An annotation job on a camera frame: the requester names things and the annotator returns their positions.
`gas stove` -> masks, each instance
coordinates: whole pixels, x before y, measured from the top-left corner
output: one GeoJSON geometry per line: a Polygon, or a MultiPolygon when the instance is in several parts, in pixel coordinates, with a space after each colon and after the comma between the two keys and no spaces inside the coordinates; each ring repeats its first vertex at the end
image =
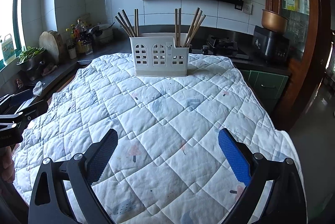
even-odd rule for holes
{"type": "Polygon", "coordinates": [[[250,60],[250,57],[238,48],[237,42],[209,35],[202,49],[190,49],[193,54],[208,54],[250,60]]]}

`rice cooker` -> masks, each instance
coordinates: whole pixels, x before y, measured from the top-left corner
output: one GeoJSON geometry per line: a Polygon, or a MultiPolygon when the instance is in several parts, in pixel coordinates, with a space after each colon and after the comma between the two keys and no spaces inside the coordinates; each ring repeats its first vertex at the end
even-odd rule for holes
{"type": "Polygon", "coordinates": [[[266,62],[285,63],[289,51],[289,39],[282,34],[255,26],[253,47],[266,62]]]}

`human hand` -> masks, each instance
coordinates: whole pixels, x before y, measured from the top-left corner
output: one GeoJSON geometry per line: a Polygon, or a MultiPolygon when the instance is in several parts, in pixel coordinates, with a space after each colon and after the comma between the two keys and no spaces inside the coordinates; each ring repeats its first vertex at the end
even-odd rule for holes
{"type": "Polygon", "coordinates": [[[0,159],[0,164],[4,170],[0,174],[3,180],[12,183],[15,178],[14,161],[12,159],[12,150],[10,146],[6,147],[6,153],[0,159]]]}

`white quilt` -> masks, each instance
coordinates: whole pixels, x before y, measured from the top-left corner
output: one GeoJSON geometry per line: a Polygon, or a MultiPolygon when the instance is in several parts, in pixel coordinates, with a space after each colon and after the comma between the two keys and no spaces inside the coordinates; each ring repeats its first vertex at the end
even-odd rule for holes
{"type": "MultiPolygon", "coordinates": [[[[221,223],[244,189],[218,145],[223,127],[253,153],[294,159],[303,181],[288,134],[275,130],[227,57],[190,54],[187,77],[165,78],[135,76],[131,54],[102,56],[78,70],[33,122],[14,154],[14,185],[27,203],[43,158],[69,160],[109,128],[117,131],[119,144],[93,185],[117,223],[221,223]]],[[[65,187],[85,223],[70,183],[65,187]]],[[[268,182],[250,223],[270,187],[268,182]]]]}

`cutting board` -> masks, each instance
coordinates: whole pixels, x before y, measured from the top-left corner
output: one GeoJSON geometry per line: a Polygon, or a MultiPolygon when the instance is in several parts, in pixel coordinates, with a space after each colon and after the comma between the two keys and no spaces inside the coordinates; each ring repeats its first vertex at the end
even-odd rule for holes
{"type": "Polygon", "coordinates": [[[39,46],[44,47],[55,65],[64,63],[67,52],[63,44],[62,36],[56,31],[45,31],[39,39],[39,46]]]}

